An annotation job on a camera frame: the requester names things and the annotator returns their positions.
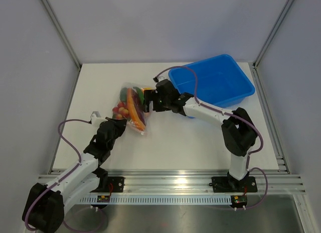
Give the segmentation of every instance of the blue tray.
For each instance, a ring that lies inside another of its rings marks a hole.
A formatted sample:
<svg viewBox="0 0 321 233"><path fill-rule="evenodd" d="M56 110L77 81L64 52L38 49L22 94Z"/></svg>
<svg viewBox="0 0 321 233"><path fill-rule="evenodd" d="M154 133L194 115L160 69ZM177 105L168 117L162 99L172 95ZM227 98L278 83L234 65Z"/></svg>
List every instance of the blue tray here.
<svg viewBox="0 0 321 233"><path fill-rule="evenodd" d="M197 74L197 97L219 107L240 103L255 92L255 87L229 55L220 55L186 65ZM186 69L169 71L169 77L180 92L194 94L195 77Z"/></svg>

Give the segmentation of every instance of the bag of vegetables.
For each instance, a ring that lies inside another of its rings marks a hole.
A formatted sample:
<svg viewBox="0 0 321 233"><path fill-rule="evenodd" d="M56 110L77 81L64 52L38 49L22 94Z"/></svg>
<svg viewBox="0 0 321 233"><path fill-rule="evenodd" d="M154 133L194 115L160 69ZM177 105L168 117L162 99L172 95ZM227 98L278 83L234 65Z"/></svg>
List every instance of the bag of vegetables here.
<svg viewBox="0 0 321 233"><path fill-rule="evenodd" d="M113 119L127 119L127 125L141 133L146 130L146 119L149 113L143 111L144 90L147 87L123 86L119 93L119 101L112 109Z"/></svg>

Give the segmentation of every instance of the carrot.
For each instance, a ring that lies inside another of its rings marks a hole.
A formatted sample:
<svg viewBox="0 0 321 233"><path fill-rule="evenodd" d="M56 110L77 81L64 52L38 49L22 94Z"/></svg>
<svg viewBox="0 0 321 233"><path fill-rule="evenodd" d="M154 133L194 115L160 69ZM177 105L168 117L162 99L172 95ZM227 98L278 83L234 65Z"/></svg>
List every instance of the carrot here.
<svg viewBox="0 0 321 233"><path fill-rule="evenodd" d="M129 111L130 118L132 119L136 128L141 131L144 131L146 125L144 123L143 112L140 111L140 108L135 103L135 98L138 98L138 94L131 88L127 89L127 109Z"/></svg>

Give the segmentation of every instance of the gray wall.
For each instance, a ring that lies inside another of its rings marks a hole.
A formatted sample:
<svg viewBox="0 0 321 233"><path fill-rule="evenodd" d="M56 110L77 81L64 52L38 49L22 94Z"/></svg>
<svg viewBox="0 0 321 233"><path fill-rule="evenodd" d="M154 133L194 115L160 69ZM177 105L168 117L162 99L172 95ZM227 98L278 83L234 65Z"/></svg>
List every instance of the gray wall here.
<svg viewBox="0 0 321 233"><path fill-rule="evenodd" d="M321 0L297 0L259 65L293 173L321 222Z"/></svg>
<svg viewBox="0 0 321 233"><path fill-rule="evenodd" d="M49 0L82 63L258 55L286 0Z"/></svg>
<svg viewBox="0 0 321 233"><path fill-rule="evenodd" d="M1 232L48 172L77 70L38 0L0 0Z"/></svg>

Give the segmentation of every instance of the white table surface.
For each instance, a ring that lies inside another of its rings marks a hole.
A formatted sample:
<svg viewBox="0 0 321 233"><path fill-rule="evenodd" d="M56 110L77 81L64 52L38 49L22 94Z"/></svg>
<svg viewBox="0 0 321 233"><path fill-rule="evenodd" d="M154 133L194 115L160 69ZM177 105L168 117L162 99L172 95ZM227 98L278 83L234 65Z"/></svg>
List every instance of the white table surface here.
<svg viewBox="0 0 321 233"><path fill-rule="evenodd" d="M93 111L111 116L121 86L126 82L154 87L152 78L163 69L187 63L117 63L84 64L68 112L68 119L90 120ZM238 63L253 82L248 63ZM250 167L278 169L271 139L257 93L239 105L249 113L264 138L264 148L251 156ZM97 128L79 122L65 125L63 135L80 152L89 144ZM259 147L259 139L253 148ZM116 140L111 156L102 168L111 170L223 170L230 166L230 152L225 148L221 128L199 119L190 119L170 111L152 112L147 134L127 127ZM76 153L60 141L54 169L66 169L77 160Z"/></svg>

